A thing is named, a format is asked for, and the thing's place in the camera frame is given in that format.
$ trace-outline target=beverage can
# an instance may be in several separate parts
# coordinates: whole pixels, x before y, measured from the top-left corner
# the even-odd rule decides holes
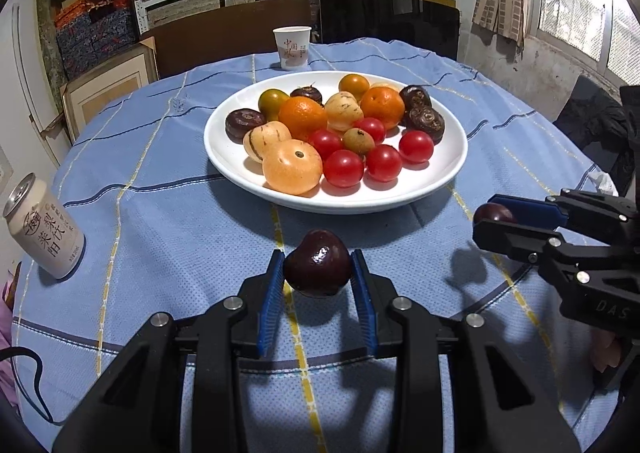
[[[63,278],[78,263],[84,233],[33,173],[9,194],[2,216],[18,245],[51,276]]]

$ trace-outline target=paper cup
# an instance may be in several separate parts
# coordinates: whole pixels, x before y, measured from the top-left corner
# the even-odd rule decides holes
[[[309,60],[309,37],[311,27],[279,27],[273,29],[280,56],[280,66],[285,69],[305,67]]]

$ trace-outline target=red tomato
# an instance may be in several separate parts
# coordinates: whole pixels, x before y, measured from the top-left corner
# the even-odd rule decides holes
[[[404,160],[413,164],[420,164],[431,159],[433,155],[433,140],[425,132],[411,130],[400,139],[398,150]]]
[[[324,161],[324,177],[336,188],[355,186],[363,175],[362,159],[350,150],[338,150]]]
[[[388,144],[380,144],[367,154],[367,171],[373,180],[389,182],[402,170],[402,158]]]
[[[308,143],[316,149],[322,160],[326,160],[337,150],[343,149],[340,136],[322,128],[309,136]]]
[[[364,118],[353,123],[354,128],[359,128],[367,132],[372,138],[373,142],[380,144],[385,140],[386,130],[382,121],[376,118]]]

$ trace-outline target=tablecloth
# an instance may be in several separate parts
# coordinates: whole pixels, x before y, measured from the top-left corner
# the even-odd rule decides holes
[[[309,67],[424,84],[460,120],[468,157],[446,188],[387,212],[327,216],[271,205],[207,159],[204,125],[231,94],[282,71],[277,54],[203,65],[109,104],[82,132],[52,183],[86,234],[75,274],[57,282],[26,257],[12,327],[15,345],[44,361],[42,394],[62,421],[121,346],[156,311],[204,312],[263,273],[271,252],[292,250],[312,228],[361,248],[373,273],[429,311],[482,313],[534,371],[583,448],[606,425],[617,395],[594,393],[589,331],[558,312],[559,298],[529,266],[472,242],[470,218],[495,192],[544,198],[593,191],[596,170],[543,116],[463,64],[401,42],[363,38],[311,45]],[[566,232],[570,242],[587,242]],[[268,361],[241,365],[250,451],[383,452],[393,359],[366,356],[349,289],[327,300],[294,293]],[[296,356],[296,350],[302,356]],[[445,443],[452,451],[450,386],[442,361]],[[17,362],[33,398],[34,364]],[[181,450],[190,450],[193,369],[182,404]],[[59,427],[23,397],[25,423],[47,447]],[[429,430],[425,425],[425,441]]]

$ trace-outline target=white plate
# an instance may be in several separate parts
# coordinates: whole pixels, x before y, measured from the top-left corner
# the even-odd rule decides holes
[[[229,140],[225,132],[225,118],[229,112],[241,108],[258,109],[258,98],[267,89],[276,88],[290,91],[313,84],[326,100],[338,91],[338,83],[347,72],[316,71],[286,74],[251,85],[224,101],[216,108],[204,129],[204,146],[215,167],[231,182],[251,193],[276,204],[326,214],[357,214],[383,211],[408,204],[418,198],[433,193],[444,186],[462,168],[466,159],[466,134],[460,122],[442,103],[431,98],[435,109],[445,120],[444,137],[437,144],[428,164],[405,166],[398,179],[383,184],[365,177],[359,186],[347,190],[334,188],[322,178],[319,187],[304,196],[289,195],[266,187],[261,167],[253,162],[244,151],[242,144]],[[400,88],[404,84],[397,81],[362,74],[370,83],[386,82]],[[385,144],[398,148],[401,133],[385,139]]]

